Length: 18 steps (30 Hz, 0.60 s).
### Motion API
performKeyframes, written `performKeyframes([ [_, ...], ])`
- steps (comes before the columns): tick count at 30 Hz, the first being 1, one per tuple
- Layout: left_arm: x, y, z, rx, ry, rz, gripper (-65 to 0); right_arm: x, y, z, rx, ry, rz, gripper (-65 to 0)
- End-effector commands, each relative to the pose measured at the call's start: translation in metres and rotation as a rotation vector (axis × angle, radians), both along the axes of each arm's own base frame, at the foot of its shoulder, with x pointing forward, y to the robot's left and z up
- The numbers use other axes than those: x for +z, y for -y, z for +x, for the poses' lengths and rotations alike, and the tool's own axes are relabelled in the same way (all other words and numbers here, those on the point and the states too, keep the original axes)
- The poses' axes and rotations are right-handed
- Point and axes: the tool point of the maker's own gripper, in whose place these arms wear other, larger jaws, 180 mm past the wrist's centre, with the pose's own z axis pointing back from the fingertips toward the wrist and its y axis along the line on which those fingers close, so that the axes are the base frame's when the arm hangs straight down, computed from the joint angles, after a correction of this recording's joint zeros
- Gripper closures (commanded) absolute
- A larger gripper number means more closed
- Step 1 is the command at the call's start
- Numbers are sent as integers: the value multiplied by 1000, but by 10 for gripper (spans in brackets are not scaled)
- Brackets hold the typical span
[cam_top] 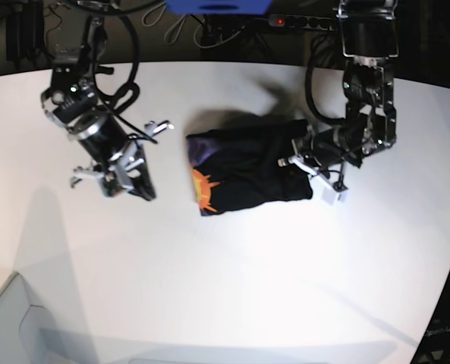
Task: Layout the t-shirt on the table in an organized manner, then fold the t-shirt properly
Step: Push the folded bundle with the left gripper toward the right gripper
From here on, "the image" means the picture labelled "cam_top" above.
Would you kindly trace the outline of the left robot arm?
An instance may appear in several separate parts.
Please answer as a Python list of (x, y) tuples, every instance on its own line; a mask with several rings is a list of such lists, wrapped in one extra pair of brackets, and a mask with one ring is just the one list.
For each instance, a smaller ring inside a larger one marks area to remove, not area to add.
[(342, 89), (345, 116), (327, 117), (312, 95), (313, 70), (333, 46), (312, 45), (305, 74), (305, 96), (316, 121), (291, 141), (293, 154), (279, 160), (294, 165), (323, 187), (323, 201), (345, 200), (345, 170), (396, 143), (394, 65), (398, 57), (396, 1), (340, 1), (337, 7), (341, 53), (346, 59)]

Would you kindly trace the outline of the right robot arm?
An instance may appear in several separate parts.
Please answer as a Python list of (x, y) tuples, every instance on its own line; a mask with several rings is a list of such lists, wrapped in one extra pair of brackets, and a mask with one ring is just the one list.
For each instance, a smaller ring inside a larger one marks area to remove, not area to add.
[[(151, 121), (139, 128), (122, 116), (140, 95), (136, 82), (140, 44), (129, 16), (150, 5), (122, 8), (119, 1), (65, 1), (63, 4), (84, 12), (87, 18), (80, 45), (55, 50), (51, 82), (40, 100), (45, 116), (90, 156), (89, 166), (74, 168), (70, 186), (93, 180), (106, 197), (127, 193), (152, 201), (156, 190), (143, 144), (154, 143), (158, 134), (174, 126), (170, 121)], [(104, 93), (96, 82), (97, 75), (112, 75), (115, 71), (100, 63), (108, 39), (105, 31), (108, 17), (116, 17), (123, 23), (133, 52), (128, 78), (112, 94)]]

